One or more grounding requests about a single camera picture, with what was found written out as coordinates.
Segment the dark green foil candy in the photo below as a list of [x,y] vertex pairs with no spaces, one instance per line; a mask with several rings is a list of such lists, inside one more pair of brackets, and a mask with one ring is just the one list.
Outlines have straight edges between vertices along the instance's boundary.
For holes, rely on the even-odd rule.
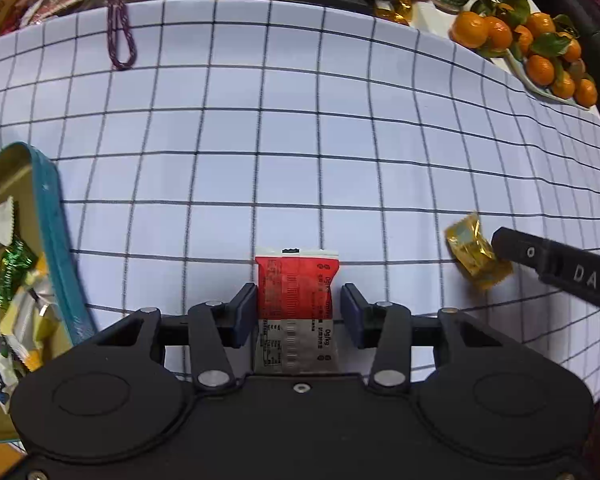
[[6,311],[27,273],[38,262],[38,257],[27,243],[15,236],[4,249],[0,259],[0,309]]

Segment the gold teal metal tin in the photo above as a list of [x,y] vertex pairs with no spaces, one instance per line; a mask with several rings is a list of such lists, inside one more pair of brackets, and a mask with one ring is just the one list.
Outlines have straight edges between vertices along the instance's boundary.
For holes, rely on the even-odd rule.
[[39,150],[0,151],[0,443],[16,388],[95,333],[70,254],[59,174]]

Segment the yellow silver snack packet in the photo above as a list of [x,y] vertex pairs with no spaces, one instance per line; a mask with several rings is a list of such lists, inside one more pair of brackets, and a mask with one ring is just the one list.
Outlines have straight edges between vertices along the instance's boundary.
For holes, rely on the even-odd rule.
[[0,323],[0,334],[30,372],[44,364],[46,341],[60,322],[58,300],[45,256],[24,274]]

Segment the red white snack packet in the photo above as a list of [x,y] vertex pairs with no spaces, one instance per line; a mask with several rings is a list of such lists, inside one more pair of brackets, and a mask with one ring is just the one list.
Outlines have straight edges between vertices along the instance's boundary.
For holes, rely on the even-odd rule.
[[254,370],[286,375],[335,373],[332,281],[339,271],[339,255],[324,249],[261,249],[256,263]]

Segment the tray of mandarins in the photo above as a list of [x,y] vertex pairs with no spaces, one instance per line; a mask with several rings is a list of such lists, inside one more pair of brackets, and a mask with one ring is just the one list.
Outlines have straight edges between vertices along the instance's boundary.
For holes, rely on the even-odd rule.
[[540,96],[584,108],[597,104],[579,32],[565,14],[534,12],[529,0],[475,0],[457,14],[449,36],[487,60],[502,58]]

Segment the gold foil candy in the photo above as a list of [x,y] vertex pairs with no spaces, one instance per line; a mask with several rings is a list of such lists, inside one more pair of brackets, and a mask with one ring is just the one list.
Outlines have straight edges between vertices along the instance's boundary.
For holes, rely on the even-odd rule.
[[475,212],[448,226],[444,237],[464,277],[478,289],[488,290],[513,273],[512,264],[498,258],[483,236],[482,222]]

